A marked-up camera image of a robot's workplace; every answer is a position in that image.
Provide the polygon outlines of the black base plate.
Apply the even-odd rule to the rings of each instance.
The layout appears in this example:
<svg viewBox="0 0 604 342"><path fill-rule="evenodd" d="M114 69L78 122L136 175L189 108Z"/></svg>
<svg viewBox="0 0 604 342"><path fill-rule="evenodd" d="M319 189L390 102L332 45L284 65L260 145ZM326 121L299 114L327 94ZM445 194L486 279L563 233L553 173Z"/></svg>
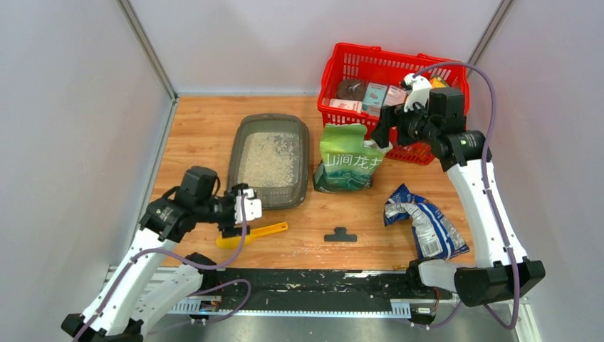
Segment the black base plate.
<svg viewBox="0 0 604 342"><path fill-rule="evenodd" d="M391 316L432 314L449 303L447 290L413 289L404 271L242 269L214 272L203 287L225 288L180 301L173 312L225 314L241 305L248 315Z"/></svg>

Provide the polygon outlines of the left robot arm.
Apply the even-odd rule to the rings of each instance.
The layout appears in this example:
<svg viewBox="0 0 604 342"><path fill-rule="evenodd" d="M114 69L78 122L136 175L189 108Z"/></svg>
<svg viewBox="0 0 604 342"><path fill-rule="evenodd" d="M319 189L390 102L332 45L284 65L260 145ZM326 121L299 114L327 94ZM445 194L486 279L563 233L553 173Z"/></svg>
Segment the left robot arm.
<svg viewBox="0 0 604 342"><path fill-rule="evenodd" d="M68 314L61 330L73 341L143 341L172 307L188 296L207 296L217 288L213 272L232 263L244 246L220 264L201 254L183 257L175 247L199 223L241 227L262 216L257 192L246 183L222 196L217 173L189 168L181 184L148 204L127 254L94 301L80 313Z"/></svg>

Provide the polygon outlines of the brown round item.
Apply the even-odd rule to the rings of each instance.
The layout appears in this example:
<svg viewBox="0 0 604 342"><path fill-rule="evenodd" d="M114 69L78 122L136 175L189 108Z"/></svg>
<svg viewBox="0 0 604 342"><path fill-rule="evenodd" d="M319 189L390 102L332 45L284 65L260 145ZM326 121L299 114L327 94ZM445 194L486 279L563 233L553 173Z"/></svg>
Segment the brown round item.
<svg viewBox="0 0 604 342"><path fill-rule="evenodd" d="M344 79L336 89L335 97L340 100L362 101L365 97L366 87L362 80Z"/></svg>

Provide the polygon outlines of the pink flat box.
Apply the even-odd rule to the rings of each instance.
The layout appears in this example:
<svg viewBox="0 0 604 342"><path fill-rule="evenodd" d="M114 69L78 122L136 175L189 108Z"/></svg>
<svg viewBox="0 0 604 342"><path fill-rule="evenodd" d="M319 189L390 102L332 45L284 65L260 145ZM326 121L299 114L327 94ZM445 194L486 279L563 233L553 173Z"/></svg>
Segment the pink flat box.
<svg viewBox="0 0 604 342"><path fill-rule="evenodd" d="M362 113L363 111L363 103L358 100L342 100L333 98L330 99L329 104L331 108L336 108L339 110L349 110L356 113Z"/></svg>

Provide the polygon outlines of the red shopping basket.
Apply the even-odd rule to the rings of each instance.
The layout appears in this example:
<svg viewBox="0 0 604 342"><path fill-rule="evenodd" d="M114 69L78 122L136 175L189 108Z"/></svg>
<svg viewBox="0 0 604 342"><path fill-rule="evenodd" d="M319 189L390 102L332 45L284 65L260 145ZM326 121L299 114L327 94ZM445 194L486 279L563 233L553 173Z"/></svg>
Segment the red shopping basket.
<svg viewBox="0 0 604 342"><path fill-rule="evenodd" d="M330 100L336 98L339 83L345 79L357 79L366 84L379 83L387 86L399 86L408 73L416 73L425 67L445 61L452 60L424 53L411 56L385 51L379 46L337 43L323 70L321 90L317 100L317 108L322 115L323 126L326 124L363 124L367 128L365 139L369 140L371 132L378 123L376 117L364 112L357 113L329 106ZM449 86L461 89L465 95L464 115L467 115L470 109L470 87L465 67L443 66L422 75L428 79L440 76ZM386 157L418 165L428 165L434 160L428 145L419 142L407 147L400 147L396 146L396 140L396 129L392 128L390 142L394 148L386 154Z"/></svg>

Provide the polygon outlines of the blue crumpled bag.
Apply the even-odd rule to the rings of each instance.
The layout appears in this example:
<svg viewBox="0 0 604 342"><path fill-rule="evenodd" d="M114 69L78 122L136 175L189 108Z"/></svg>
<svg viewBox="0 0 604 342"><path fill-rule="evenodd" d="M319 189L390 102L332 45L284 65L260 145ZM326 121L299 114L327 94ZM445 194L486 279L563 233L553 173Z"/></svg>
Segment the blue crumpled bag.
<svg viewBox="0 0 604 342"><path fill-rule="evenodd" d="M442 211L402 184L385 202L383 223L388 227L407 219L419 258L447 260L470 252L466 240Z"/></svg>

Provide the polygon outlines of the teal small box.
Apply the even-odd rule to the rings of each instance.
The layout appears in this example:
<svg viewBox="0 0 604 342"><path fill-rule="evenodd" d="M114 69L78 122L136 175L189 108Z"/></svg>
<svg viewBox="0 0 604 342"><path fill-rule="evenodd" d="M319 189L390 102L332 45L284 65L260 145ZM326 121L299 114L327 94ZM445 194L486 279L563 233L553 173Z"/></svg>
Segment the teal small box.
<svg viewBox="0 0 604 342"><path fill-rule="evenodd" d="M379 117L382 104L387 94L387 85L379 83L368 83L362 100L363 112L369 116Z"/></svg>

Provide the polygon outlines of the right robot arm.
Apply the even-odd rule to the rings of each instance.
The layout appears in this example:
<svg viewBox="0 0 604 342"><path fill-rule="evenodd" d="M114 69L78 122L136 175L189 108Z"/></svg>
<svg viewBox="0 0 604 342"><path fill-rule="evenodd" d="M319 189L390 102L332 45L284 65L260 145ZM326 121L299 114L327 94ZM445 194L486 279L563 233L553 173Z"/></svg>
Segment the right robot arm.
<svg viewBox="0 0 604 342"><path fill-rule="evenodd" d="M546 269L541 260L529 259L515 235L496 186L486 137L467 130L464 105L460 89L436 88L426 101L383 106L371 138L385 147L396 129L398 145L428 145L454 185L472 233L473 266L421 257L410 265L407 291L422 299L439 287L475 307L519 299L546 276Z"/></svg>

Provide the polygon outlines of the grey litter box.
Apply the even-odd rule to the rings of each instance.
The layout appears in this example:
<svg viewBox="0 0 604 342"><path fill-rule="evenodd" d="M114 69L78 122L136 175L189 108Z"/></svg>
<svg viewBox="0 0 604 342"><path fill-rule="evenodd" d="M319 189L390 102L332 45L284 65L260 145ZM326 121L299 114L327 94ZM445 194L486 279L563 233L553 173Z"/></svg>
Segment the grey litter box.
<svg viewBox="0 0 604 342"><path fill-rule="evenodd" d="M227 174L228 189L244 183L266 210L291 209L306 197L310 133L294 115L246 116L234 138Z"/></svg>

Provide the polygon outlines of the aluminium rail frame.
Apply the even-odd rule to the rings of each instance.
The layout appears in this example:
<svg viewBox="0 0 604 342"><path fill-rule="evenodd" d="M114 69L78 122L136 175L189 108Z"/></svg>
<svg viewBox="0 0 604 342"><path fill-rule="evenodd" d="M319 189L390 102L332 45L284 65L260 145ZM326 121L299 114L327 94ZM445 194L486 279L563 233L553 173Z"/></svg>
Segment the aluminium rail frame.
<svg viewBox="0 0 604 342"><path fill-rule="evenodd" d="M403 318L431 328L438 303L459 302L447 289L421 285L405 271L160 268L135 292L130 317L193 319L245 316Z"/></svg>

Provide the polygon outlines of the yellow plastic scoop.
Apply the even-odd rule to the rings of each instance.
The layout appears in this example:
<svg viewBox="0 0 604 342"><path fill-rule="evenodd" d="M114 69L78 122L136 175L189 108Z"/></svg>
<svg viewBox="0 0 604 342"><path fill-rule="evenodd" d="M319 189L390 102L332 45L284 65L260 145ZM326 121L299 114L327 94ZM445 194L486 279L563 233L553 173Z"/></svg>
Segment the yellow plastic scoop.
<svg viewBox="0 0 604 342"><path fill-rule="evenodd" d="M249 227L246 237L244 239L244 246L248 246L253 243L256 239L266 237L268 235L285 232L289 229L287 222L280 222L277 224L268 225L265 227L251 228ZM242 240L241 228L236 230L233 234L224 236L221 234L215 240L215 244L220 249L236 249Z"/></svg>

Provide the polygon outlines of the pink grey box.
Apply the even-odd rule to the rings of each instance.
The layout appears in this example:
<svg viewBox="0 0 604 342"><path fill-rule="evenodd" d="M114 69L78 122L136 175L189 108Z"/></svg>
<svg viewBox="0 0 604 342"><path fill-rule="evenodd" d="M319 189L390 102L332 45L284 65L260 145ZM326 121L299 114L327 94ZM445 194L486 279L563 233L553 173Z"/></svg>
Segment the pink grey box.
<svg viewBox="0 0 604 342"><path fill-rule="evenodd" d="M407 92L395 85L389 85L385 94L382 106L393 106L404 104L407 97Z"/></svg>

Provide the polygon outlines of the orange box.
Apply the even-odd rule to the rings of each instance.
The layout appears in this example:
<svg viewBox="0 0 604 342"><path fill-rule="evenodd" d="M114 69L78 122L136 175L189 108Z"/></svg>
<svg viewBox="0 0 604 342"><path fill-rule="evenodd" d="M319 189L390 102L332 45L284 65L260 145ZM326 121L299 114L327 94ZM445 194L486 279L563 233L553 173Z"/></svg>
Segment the orange box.
<svg viewBox="0 0 604 342"><path fill-rule="evenodd" d="M438 75L431 77L429 80L429 83L430 83L432 89L450 87L448 82L446 82L445 79L443 79L441 76L438 76Z"/></svg>

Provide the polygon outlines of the black bag clip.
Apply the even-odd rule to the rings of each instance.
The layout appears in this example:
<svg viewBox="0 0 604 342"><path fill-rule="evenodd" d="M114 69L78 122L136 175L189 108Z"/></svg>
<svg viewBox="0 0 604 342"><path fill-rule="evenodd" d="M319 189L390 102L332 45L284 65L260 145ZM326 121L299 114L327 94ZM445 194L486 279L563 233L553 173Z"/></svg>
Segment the black bag clip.
<svg viewBox="0 0 604 342"><path fill-rule="evenodd" d="M336 227L334 233L326 234L323 240L325 242L357 242L358 237L356 234L347 233L345 227Z"/></svg>

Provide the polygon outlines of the green litter bag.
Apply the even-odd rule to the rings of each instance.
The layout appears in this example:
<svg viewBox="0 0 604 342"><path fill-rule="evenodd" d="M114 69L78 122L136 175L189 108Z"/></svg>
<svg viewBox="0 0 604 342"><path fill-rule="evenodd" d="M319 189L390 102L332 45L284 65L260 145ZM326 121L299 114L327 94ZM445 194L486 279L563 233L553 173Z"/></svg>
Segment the green litter bag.
<svg viewBox="0 0 604 342"><path fill-rule="evenodd" d="M326 124L319 141L321 161L313 174L314 190L323 193L357 192L373 185L373 174L392 143L380 147L365 138L360 123Z"/></svg>

